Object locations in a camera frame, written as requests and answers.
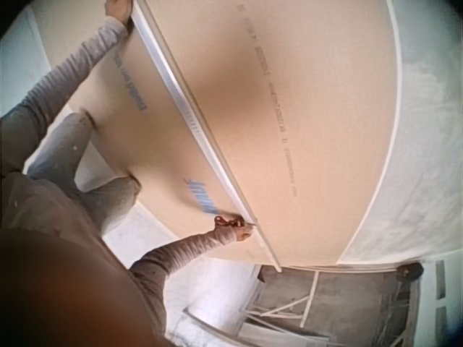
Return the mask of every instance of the knee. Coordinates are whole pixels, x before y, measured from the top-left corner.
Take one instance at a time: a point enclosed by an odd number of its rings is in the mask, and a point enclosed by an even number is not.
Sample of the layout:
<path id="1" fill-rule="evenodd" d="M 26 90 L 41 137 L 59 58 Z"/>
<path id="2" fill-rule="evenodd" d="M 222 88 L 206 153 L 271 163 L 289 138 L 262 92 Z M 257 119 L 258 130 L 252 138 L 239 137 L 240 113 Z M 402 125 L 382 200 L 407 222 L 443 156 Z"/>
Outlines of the knee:
<path id="1" fill-rule="evenodd" d="M 80 124 L 84 127 L 95 128 L 95 121 L 87 111 L 71 113 L 70 115 L 68 115 L 65 121 L 69 121 L 74 124 Z"/>

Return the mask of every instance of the gray pants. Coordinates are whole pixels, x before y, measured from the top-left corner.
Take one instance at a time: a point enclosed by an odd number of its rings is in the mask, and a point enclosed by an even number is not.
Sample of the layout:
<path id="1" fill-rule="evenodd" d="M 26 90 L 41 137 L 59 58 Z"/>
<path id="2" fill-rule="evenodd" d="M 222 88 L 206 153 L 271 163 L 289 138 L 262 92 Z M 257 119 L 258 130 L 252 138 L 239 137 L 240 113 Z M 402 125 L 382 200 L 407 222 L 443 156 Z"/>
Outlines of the gray pants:
<path id="1" fill-rule="evenodd" d="M 93 121 L 88 115 L 69 115 L 51 133 L 27 175 L 32 179 L 53 182 L 68 197 L 80 203 L 103 235 L 133 207 L 140 184 L 132 177 L 124 177 L 89 192 L 81 192 L 77 188 L 75 174 L 92 131 Z"/>

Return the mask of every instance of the wall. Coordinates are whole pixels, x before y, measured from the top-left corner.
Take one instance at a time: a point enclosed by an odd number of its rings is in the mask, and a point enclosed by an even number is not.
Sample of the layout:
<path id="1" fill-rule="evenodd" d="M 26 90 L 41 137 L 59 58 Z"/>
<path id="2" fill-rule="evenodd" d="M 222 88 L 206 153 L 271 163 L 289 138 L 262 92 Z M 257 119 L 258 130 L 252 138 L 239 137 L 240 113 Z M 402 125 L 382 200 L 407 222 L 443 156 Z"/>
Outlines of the wall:
<path id="1" fill-rule="evenodd" d="M 443 1 L 391 3 L 402 50 L 399 124 L 381 188 L 341 264 L 462 248 L 462 22 Z"/>

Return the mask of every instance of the drywall sheet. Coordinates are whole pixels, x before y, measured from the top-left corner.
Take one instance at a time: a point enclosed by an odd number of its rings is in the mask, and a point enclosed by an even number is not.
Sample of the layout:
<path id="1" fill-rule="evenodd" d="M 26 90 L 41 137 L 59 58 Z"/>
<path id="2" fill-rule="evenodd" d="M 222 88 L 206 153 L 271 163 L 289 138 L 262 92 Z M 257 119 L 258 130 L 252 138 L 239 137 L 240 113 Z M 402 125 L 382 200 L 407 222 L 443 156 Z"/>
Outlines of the drywall sheet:
<path id="1" fill-rule="evenodd" d="M 392 4 L 402 47 L 399 127 L 344 264 L 402 262 L 463 246 L 462 21 L 442 1 Z"/>
<path id="2" fill-rule="evenodd" d="M 103 1 L 98 2 L 42 0 L 34 4 L 52 66 L 102 23 L 102 12 L 92 15 L 103 8 Z M 128 170 L 140 180 L 142 203 L 178 236 L 209 231 L 215 214 L 236 212 L 136 32 L 94 69 L 69 103 L 95 117 L 101 154 L 113 168 Z M 220 255 L 249 262 L 266 260 L 255 239 L 223 248 Z"/>
<path id="3" fill-rule="evenodd" d="M 391 139 L 386 2 L 148 3 L 281 263 L 336 263 Z"/>
<path id="4" fill-rule="evenodd" d="M 281 264 L 336 264 L 373 196 L 394 124 L 386 3 L 148 3 Z M 35 3 L 52 65 L 94 32 L 102 8 Z M 178 236 L 211 229 L 214 213 L 236 212 L 136 32 L 70 104 L 92 113 L 104 158 L 136 175 L 143 204 Z M 214 255 L 268 263 L 254 239 Z"/>

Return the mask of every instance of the left hand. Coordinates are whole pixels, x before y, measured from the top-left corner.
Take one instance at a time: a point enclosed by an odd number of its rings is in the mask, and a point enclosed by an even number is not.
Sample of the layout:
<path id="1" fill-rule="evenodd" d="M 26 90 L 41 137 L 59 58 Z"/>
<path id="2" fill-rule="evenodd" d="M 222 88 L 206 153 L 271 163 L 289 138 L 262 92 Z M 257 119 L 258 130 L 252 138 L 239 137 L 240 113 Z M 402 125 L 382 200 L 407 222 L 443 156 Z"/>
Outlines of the left hand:
<path id="1" fill-rule="evenodd" d="M 133 0 L 106 0 L 104 8 L 106 16 L 111 16 L 127 26 L 130 16 L 132 15 Z"/>
<path id="2" fill-rule="evenodd" d="M 215 230 L 224 230 L 226 228 L 231 228 L 237 235 L 237 241 L 241 242 L 251 237 L 252 235 L 252 225 L 247 224 L 243 217 L 236 217 L 234 220 L 224 220 L 222 217 L 216 217 L 214 220 L 216 223 Z"/>

